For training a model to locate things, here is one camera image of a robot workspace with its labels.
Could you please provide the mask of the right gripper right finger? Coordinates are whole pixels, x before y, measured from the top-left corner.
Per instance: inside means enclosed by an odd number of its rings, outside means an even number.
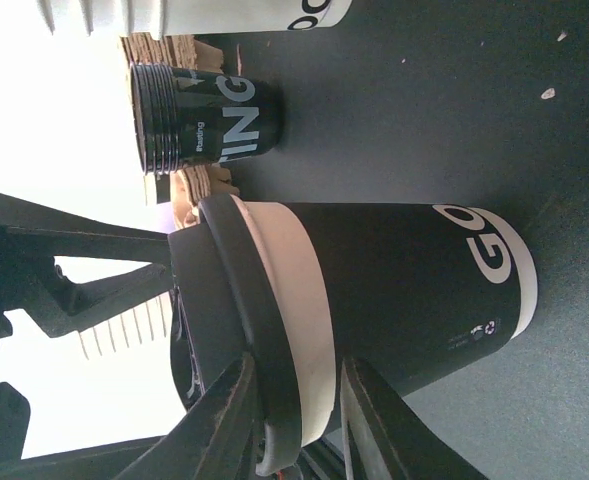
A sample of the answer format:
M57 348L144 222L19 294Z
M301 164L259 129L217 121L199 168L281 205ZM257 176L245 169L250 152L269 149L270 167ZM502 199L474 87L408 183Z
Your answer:
M349 479L483 479L367 362L343 360L340 380Z

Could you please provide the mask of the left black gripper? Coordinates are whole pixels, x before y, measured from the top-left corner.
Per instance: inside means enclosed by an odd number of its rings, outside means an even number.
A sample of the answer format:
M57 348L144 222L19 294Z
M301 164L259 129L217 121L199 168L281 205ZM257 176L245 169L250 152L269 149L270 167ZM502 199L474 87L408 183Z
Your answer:
M170 283L165 234L0 193L0 463L169 429L155 343L88 361L77 334Z

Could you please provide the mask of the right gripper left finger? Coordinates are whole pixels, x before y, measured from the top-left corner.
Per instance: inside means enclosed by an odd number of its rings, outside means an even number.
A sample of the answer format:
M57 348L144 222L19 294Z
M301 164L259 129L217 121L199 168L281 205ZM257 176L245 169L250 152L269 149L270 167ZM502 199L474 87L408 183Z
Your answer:
M179 424L119 479L254 479L259 423L254 359L233 362Z

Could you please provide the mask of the black white paper cup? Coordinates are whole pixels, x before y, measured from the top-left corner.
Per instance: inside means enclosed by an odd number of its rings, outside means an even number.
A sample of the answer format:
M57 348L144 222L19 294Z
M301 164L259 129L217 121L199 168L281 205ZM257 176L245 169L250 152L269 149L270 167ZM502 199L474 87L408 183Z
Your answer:
M340 364L400 394L500 349L530 324L538 281L513 227L473 207L238 201L298 381L303 444L327 432Z

